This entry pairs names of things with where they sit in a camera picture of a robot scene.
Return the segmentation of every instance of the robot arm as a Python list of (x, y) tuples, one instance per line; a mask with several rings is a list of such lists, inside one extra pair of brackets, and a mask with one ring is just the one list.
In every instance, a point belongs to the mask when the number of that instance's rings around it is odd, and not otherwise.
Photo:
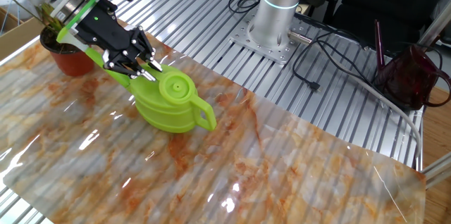
[(29, 0), (39, 6), (51, 3), (55, 11), (52, 16), (60, 19), (83, 44), (97, 45), (104, 50), (104, 69), (136, 78), (143, 76), (154, 81), (137, 59), (148, 63), (158, 71), (161, 66), (155, 61), (155, 50), (147, 40), (142, 27), (126, 30), (118, 24), (117, 6), (108, 0)]

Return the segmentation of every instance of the marble-patterned sheet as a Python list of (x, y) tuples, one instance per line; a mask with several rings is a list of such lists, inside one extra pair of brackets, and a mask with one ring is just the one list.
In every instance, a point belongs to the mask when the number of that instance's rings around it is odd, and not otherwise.
[(105, 72), (67, 77), (40, 44), (0, 67), (0, 178), (54, 223), (423, 223), (423, 175), (149, 39), (216, 130), (156, 130)]

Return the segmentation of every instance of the metal rail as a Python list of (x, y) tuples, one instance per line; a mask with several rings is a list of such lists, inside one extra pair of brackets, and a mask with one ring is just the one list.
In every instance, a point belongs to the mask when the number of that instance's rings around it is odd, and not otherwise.
[[(292, 74), (292, 63), (305, 45), (282, 66), (234, 44), (229, 36), (244, 15), (232, 14), (227, 7), (228, 0), (112, 2), (119, 5), (121, 20), (142, 25), (165, 44), (332, 135), (406, 165), (413, 164), (415, 141), (406, 122), (337, 70), (319, 51), (312, 49), (296, 68), (299, 74), (323, 87), (323, 91), (317, 93)], [(310, 39), (323, 33), (306, 23), (299, 24), (297, 32)], [(374, 76), (374, 51), (360, 49), (354, 42), (336, 35), (331, 35), (328, 41), (356, 63), (367, 77)], [(422, 116), (420, 111), (410, 114), (418, 127)], [(0, 223), (51, 222), (1, 185)]]

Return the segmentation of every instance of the plant stem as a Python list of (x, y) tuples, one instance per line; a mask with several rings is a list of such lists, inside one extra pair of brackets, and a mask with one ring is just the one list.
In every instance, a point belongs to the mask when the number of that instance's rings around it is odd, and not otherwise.
[(50, 30), (52, 30), (53, 32), (55, 32), (51, 27), (47, 26), (47, 24), (45, 24), (41, 19), (39, 19), (37, 16), (35, 16), (32, 12), (30, 12), (28, 9), (26, 9), (24, 6), (22, 6), (18, 1), (16, 0), (12, 0), (14, 1), (19, 7), (21, 7), (23, 10), (27, 11), (27, 13), (29, 13), (31, 16), (33, 16), (33, 18), (37, 19), (40, 23), (42, 23), (45, 27), (49, 28)]

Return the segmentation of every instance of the terracotta pot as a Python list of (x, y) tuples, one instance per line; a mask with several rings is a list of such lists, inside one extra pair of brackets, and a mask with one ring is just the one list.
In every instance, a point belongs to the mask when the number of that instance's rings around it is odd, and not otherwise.
[(48, 47), (44, 43), (42, 37), (44, 30), (41, 32), (41, 44), (47, 51), (50, 51), (51, 56), (54, 57), (56, 65), (65, 75), (78, 77), (89, 73), (94, 68), (94, 61), (92, 61), (83, 51), (79, 49), (69, 52), (60, 52)]

